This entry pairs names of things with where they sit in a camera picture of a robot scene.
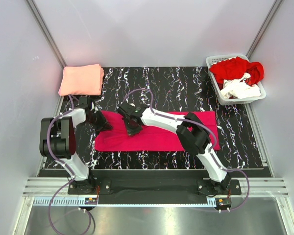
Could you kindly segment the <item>aluminium frame post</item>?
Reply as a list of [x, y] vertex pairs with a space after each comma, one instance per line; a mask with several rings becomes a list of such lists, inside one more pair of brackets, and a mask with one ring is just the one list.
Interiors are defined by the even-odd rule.
[[258, 47], [261, 39], [263, 38], [265, 32], [267, 31], [267, 29], [269, 28], [271, 22], [273, 21], [276, 13], [278, 12], [279, 8], [281, 7], [282, 3], [284, 1], [283, 0], [275, 0], [270, 8], [270, 10], [268, 11], [265, 19], [263, 20], [263, 23], [261, 24], [256, 36], [254, 37], [247, 53], [246, 53], [246, 57], [248, 59], [250, 59], [253, 55], [253, 53], [255, 52], [256, 48]]
[[59, 65], [64, 68], [67, 64], [64, 60], [64, 57], [62, 56], [36, 2], [34, 0], [25, 0], [25, 3], [29, 7], [36, 23], [38, 24], [38, 27], [40, 28], [43, 36], [45, 37], [51, 51], [53, 52], [56, 60], [58, 61]]

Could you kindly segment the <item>folded peach t shirt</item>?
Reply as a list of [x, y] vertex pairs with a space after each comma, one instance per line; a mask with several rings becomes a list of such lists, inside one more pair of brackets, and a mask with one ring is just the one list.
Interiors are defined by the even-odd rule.
[[58, 91], [66, 95], [101, 95], [104, 70], [100, 64], [81, 67], [66, 66]]

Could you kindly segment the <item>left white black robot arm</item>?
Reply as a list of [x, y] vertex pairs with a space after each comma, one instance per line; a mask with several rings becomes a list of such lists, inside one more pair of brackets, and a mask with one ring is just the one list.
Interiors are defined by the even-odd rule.
[[75, 128], [85, 123], [92, 124], [99, 132], [112, 130], [111, 124], [96, 107], [95, 101], [87, 96], [78, 99], [78, 105], [56, 117], [41, 120], [40, 154], [53, 159], [69, 174], [71, 194], [98, 193], [100, 186], [90, 168], [76, 151]]

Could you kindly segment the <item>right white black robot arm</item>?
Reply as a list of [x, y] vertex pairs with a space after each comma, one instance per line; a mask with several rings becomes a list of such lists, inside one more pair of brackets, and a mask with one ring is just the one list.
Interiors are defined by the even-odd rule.
[[142, 131], [143, 126], [157, 127], [177, 135], [183, 149], [196, 156], [204, 165], [214, 194], [224, 194], [230, 189], [231, 176], [214, 151], [217, 143], [214, 133], [195, 113], [175, 115], [153, 109], [151, 106], [134, 106], [126, 101], [118, 108], [130, 136]]

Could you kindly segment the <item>white plastic laundry basket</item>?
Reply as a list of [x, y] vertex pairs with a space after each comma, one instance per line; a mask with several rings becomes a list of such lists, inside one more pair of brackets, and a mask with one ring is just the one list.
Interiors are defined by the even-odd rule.
[[261, 84], [264, 68], [242, 54], [206, 58], [208, 75], [220, 105], [248, 104], [266, 97]]

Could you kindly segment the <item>magenta pink t shirt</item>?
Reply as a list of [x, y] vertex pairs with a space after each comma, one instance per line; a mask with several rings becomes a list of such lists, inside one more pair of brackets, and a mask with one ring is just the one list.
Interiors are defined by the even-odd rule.
[[101, 152], [118, 151], [183, 151], [176, 134], [157, 127], [143, 126], [143, 130], [129, 136], [123, 116], [110, 111], [102, 111], [112, 130], [101, 131], [95, 139], [95, 150]]

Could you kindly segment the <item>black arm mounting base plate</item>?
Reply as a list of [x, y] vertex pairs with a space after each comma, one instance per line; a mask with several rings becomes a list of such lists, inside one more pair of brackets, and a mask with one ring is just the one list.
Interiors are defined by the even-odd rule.
[[94, 179], [90, 185], [71, 183], [69, 194], [95, 194], [110, 195], [123, 192], [189, 192], [201, 195], [241, 195], [242, 190], [238, 180], [231, 180], [227, 190], [217, 191], [209, 179], [189, 178], [158, 178], [158, 179]]

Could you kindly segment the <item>red t shirt in basket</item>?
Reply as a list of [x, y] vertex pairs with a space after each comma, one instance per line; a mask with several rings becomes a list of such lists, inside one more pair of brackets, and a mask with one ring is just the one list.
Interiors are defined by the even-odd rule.
[[240, 79], [245, 73], [250, 75], [246, 82], [250, 86], [258, 84], [264, 78], [264, 68], [260, 62], [249, 62], [238, 56], [213, 64], [209, 71], [218, 84], [223, 84], [225, 80]]

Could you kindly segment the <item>right aluminium frame post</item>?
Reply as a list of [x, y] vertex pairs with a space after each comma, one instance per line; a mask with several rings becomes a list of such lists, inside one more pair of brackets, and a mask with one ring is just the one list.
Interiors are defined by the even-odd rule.
[[265, 19], [263, 20], [263, 23], [261, 24], [256, 36], [254, 37], [247, 53], [246, 53], [246, 57], [248, 59], [250, 59], [253, 55], [253, 53], [255, 52], [256, 48], [258, 47], [261, 39], [263, 38], [265, 32], [267, 31], [267, 29], [269, 28], [271, 22], [273, 21], [276, 13], [278, 12], [279, 8], [281, 7], [282, 3], [284, 1], [283, 0], [275, 0], [270, 8], [270, 10], [268, 11]]

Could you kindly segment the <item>white printed t shirt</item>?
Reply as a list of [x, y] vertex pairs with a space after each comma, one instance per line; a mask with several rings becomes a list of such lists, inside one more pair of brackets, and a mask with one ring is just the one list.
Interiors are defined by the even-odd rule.
[[249, 81], [251, 81], [251, 75], [246, 72], [240, 79], [224, 80], [223, 88], [220, 91], [221, 95], [226, 99], [259, 97], [261, 95], [260, 88], [256, 84], [247, 84]]

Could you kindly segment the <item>left aluminium frame post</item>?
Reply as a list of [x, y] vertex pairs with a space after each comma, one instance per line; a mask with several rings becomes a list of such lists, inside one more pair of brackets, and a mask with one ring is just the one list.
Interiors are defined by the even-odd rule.
[[56, 60], [58, 61], [59, 65], [64, 68], [67, 64], [64, 60], [64, 57], [62, 56], [36, 2], [34, 0], [25, 0], [25, 3], [29, 7], [36, 23], [38, 24], [38, 27], [40, 28], [43, 36], [45, 37], [51, 51], [53, 52]]

